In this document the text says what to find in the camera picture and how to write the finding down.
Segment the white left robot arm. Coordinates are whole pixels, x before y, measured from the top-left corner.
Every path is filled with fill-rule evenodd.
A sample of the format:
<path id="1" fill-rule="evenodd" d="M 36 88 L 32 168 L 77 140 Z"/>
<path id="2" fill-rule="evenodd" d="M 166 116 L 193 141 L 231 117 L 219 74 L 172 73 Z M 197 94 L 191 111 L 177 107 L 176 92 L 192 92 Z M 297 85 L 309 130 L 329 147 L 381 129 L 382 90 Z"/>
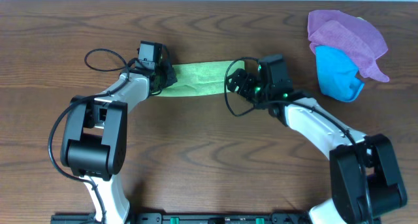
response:
<path id="1" fill-rule="evenodd" d="M 93 221 L 125 223 L 130 204 L 123 193 L 120 170 L 127 149 L 128 114 L 134 107 L 176 83 L 168 59 L 134 59 L 129 70 L 100 94 L 75 96 L 67 116 L 61 163 L 88 188 L 95 206 Z"/>

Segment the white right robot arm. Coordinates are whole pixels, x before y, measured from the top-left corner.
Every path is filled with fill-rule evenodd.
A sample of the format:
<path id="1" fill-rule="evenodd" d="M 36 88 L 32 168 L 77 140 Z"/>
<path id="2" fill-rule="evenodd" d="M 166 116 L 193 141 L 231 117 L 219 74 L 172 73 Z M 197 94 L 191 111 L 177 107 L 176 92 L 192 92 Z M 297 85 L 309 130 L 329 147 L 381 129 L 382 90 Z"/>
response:
<path id="1" fill-rule="evenodd" d="M 391 141 L 356 131 L 321 108 L 289 79 L 271 84 L 244 69 L 225 75 L 225 89 L 254 109 L 267 109 L 307 138 L 328 160 L 332 197 L 308 212 L 312 223 L 379 223 L 407 205 L 408 196 Z"/>

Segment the green cloth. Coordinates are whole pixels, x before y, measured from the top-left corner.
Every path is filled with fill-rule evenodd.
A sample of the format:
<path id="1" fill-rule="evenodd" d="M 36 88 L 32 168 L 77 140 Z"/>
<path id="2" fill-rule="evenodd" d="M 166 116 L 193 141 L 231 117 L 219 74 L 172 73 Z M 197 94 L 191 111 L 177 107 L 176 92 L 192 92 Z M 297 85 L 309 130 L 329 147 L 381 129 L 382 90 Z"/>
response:
<path id="1" fill-rule="evenodd" d="M 232 61 L 174 65 L 177 82 L 158 97 L 200 97 L 224 93 L 225 73 Z"/>

